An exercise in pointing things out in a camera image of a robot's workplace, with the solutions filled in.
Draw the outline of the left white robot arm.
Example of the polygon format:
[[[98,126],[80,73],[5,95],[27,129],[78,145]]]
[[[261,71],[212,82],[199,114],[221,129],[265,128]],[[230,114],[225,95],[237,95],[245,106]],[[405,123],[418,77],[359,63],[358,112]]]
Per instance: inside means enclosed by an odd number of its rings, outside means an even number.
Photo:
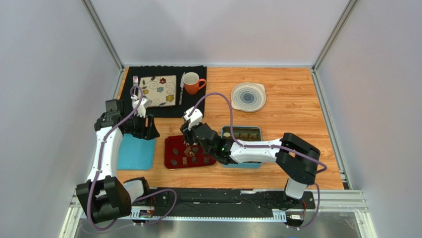
[[[132,203],[149,189],[144,177],[121,183],[117,162],[125,134],[144,140],[160,136],[154,116],[146,113],[150,104],[148,98],[134,96],[130,110],[122,100],[108,100],[106,111],[94,124],[95,159],[86,182],[76,186],[79,203],[93,225],[130,215]]]

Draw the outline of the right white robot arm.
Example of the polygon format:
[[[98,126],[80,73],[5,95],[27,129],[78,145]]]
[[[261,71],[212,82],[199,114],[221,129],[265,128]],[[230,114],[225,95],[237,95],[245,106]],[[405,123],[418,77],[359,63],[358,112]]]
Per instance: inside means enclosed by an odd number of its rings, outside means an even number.
[[[189,145],[200,146],[221,164],[277,164],[289,176],[284,196],[290,200],[303,198],[305,189],[315,183],[318,166],[322,165],[320,150],[293,133],[271,141],[242,141],[222,138],[206,123],[193,127],[184,123],[180,130]]]

